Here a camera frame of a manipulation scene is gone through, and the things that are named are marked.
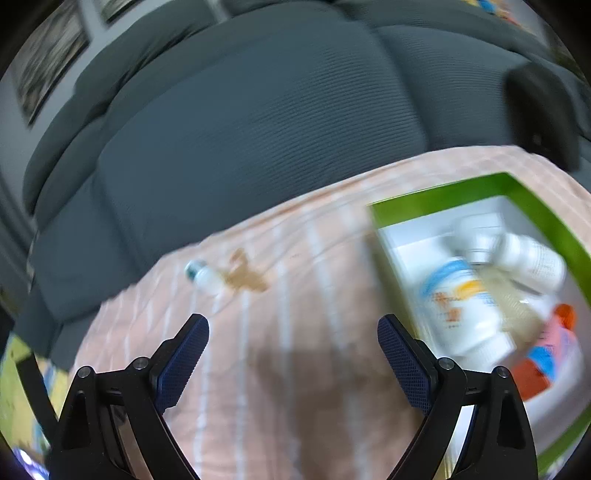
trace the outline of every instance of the white medicine bottle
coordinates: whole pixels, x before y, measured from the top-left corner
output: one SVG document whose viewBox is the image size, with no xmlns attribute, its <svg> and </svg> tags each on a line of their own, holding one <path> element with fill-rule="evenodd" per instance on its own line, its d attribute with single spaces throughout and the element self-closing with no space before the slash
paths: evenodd
<svg viewBox="0 0 591 480">
<path fill-rule="evenodd" d="M 541 294 L 555 293 L 566 275 L 564 258 L 530 236 L 505 233 L 493 263 L 517 283 Z"/>
</svg>

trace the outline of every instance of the gray sofa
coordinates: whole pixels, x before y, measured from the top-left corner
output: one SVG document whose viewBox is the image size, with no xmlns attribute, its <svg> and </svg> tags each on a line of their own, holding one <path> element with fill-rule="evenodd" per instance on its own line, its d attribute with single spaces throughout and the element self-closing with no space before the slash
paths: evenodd
<svg viewBox="0 0 591 480">
<path fill-rule="evenodd" d="M 460 0 L 173 0 L 89 65 L 25 175 L 39 225 L 16 331 L 72 365 L 100 303 L 160 256 L 285 200 L 428 150 L 515 141 L 506 74 L 586 87 L 531 35 Z M 573 173 L 585 183 L 589 166 Z"/>
</svg>

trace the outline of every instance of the black device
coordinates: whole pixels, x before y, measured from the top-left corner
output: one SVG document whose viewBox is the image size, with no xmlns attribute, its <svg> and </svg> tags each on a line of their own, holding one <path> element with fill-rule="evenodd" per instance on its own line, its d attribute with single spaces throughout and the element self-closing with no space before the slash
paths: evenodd
<svg viewBox="0 0 591 480">
<path fill-rule="evenodd" d="M 154 480 L 195 480 L 174 441 L 164 410 L 177 404 L 209 338 L 209 325 L 194 314 L 151 358 L 97 374 L 81 367 L 58 424 L 51 425 L 47 466 L 52 480 L 134 478 L 118 432 L 125 413 L 145 466 Z M 411 405 L 425 418 L 388 480 L 430 480 L 443 458 L 462 406 L 474 405 L 470 429 L 451 479 L 534 480 L 534 441 L 511 373 L 464 371 L 449 358 L 436 359 L 394 315 L 378 322 L 378 341 Z"/>
</svg>

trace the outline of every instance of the screw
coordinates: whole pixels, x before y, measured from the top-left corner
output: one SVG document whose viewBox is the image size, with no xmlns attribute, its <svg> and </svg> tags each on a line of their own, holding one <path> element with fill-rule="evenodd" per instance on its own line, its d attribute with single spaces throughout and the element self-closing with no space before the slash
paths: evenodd
<svg viewBox="0 0 591 480">
<path fill-rule="evenodd" d="M 80 378 L 86 378 L 88 377 L 88 375 L 90 375 L 90 367 L 80 367 L 80 369 L 78 370 L 78 376 Z"/>
<path fill-rule="evenodd" d="M 496 367 L 496 373 L 499 377 L 509 378 L 509 371 L 505 367 Z"/>
<path fill-rule="evenodd" d="M 446 356 L 441 357 L 437 363 L 439 363 L 439 366 L 444 370 L 451 370 L 456 365 L 456 363 L 451 358 Z"/>
<path fill-rule="evenodd" d="M 147 357 L 140 356 L 134 360 L 133 366 L 136 370 L 143 370 L 148 366 L 149 361 Z"/>
</svg>

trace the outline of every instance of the blue gripper pad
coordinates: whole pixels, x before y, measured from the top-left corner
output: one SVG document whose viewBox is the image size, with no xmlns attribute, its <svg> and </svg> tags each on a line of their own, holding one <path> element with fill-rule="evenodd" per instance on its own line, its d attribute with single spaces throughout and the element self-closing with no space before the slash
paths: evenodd
<svg viewBox="0 0 591 480">
<path fill-rule="evenodd" d="M 198 317 L 158 376 L 154 405 L 160 414 L 177 404 L 209 341 L 207 319 L 202 315 L 198 315 Z"/>
<path fill-rule="evenodd" d="M 378 322 L 378 342 L 409 403 L 429 414 L 437 370 L 394 315 Z"/>
</svg>

